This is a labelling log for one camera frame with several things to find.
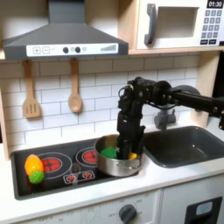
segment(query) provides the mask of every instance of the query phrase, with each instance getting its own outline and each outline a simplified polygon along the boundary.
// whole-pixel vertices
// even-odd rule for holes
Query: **range hood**
[[[3,41],[7,60],[128,54],[128,43],[85,24],[84,0],[48,0],[49,24]]]

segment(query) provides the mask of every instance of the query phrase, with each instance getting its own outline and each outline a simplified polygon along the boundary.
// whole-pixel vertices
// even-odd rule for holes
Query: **digital clock display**
[[[208,0],[207,8],[208,9],[222,9],[223,0]]]

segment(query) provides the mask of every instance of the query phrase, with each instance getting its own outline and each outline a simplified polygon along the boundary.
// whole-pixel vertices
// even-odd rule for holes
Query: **metal pot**
[[[142,155],[135,159],[113,159],[104,157],[101,151],[107,147],[116,147],[118,135],[103,136],[96,140],[94,148],[96,150],[96,163],[101,172],[115,177],[128,177],[141,168]]]

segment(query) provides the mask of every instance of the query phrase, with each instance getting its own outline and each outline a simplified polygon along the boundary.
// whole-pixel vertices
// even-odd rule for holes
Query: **stovetop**
[[[11,166],[15,198],[26,200],[118,179],[98,171],[94,142],[89,140],[13,152]],[[40,185],[31,184],[25,173],[25,160],[31,154],[37,155],[44,165],[45,180]]]

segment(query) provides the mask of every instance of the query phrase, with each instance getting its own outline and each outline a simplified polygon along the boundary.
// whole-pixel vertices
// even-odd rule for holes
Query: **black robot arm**
[[[172,109],[175,106],[186,106],[192,109],[208,112],[211,116],[220,118],[220,129],[224,130],[224,101],[197,94],[189,94],[181,89],[173,88],[167,81],[155,82],[140,77],[128,82],[128,86],[119,91],[120,101],[118,108],[121,111],[117,119],[117,158],[128,159],[134,152],[141,154],[144,135],[144,126],[140,126],[143,118],[144,104],[157,109]]]

